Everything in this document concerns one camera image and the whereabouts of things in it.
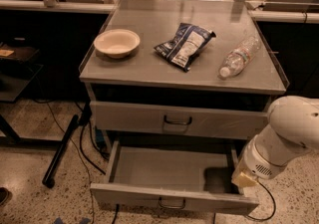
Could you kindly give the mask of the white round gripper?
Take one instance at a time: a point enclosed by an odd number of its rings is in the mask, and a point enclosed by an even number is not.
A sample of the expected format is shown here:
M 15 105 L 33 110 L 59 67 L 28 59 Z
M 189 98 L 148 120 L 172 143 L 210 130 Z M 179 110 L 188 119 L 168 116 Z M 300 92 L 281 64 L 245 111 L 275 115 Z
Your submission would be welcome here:
M 292 159 L 308 152 L 305 146 L 283 138 L 267 125 L 244 147 L 239 161 L 242 170 L 233 172 L 231 182 L 244 188 L 255 186 L 257 177 L 273 179 Z

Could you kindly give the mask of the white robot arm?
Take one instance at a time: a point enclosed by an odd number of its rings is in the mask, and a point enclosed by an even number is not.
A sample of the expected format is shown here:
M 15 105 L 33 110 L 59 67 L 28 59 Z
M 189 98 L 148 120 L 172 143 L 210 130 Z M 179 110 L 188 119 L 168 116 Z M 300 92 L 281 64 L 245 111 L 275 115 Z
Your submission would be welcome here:
M 269 180 L 288 163 L 319 149 L 319 100 L 282 97 L 267 111 L 267 126 L 242 150 L 231 176 L 238 187 L 251 187 L 258 179 Z

